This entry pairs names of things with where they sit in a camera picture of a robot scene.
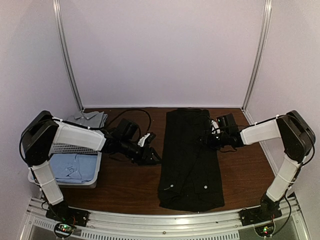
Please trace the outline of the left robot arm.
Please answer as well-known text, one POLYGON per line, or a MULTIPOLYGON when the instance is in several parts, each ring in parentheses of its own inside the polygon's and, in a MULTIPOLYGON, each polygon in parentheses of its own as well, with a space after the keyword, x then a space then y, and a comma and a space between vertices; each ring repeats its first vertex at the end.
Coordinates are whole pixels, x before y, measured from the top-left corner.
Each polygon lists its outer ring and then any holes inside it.
POLYGON ((22 132, 18 144, 21 159, 30 168, 40 185, 49 211, 61 222, 72 218, 72 211, 54 178, 49 164, 52 144, 66 144, 91 149, 105 154, 122 154, 139 166, 161 163, 161 157, 150 145, 156 137, 147 131, 132 138, 141 128, 134 121, 123 118, 117 127, 83 126, 63 119, 54 118, 47 110, 40 112, 22 132))

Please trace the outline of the black long sleeve shirt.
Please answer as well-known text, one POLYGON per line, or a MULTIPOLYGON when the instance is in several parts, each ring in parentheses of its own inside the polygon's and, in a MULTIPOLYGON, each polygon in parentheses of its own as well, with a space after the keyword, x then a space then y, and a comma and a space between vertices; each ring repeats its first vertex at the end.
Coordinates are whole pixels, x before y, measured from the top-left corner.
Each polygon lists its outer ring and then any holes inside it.
POLYGON ((225 205, 218 154, 200 142, 211 130, 207 109, 167 112, 157 190, 160 207, 206 212, 225 205))

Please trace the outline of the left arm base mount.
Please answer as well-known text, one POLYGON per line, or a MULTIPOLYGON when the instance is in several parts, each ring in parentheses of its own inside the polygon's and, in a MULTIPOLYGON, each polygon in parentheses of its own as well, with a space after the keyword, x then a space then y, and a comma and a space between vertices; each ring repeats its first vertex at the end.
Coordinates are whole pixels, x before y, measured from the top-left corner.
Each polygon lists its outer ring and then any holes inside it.
POLYGON ((89 212, 77 208, 69 207, 68 204, 59 203, 49 205, 45 216, 48 219, 59 221, 73 226, 86 227, 89 219, 89 212))

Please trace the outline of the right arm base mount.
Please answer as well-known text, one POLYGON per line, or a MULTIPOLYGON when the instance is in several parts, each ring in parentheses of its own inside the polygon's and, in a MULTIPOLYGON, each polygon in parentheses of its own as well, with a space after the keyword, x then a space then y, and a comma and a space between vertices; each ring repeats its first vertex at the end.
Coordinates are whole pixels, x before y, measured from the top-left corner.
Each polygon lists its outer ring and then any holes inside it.
POLYGON ((275 218, 279 218, 283 215, 278 207, 269 211, 265 205, 243 208, 238 212, 238 214, 242 226, 271 222, 275 218))

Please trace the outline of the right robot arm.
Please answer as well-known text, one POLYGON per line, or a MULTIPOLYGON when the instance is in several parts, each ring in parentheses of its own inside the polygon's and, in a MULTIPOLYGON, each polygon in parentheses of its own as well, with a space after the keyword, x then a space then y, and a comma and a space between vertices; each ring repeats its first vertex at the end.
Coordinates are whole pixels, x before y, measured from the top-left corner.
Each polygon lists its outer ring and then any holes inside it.
POLYGON ((237 150, 257 143, 280 141, 284 152, 281 166, 256 210, 258 219, 266 221, 276 212, 302 167, 309 163, 306 158, 315 155, 316 135, 303 117, 291 110, 249 126, 238 125, 232 114, 223 115, 211 121, 210 130, 199 140, 215 150, 226 146, 237 150))

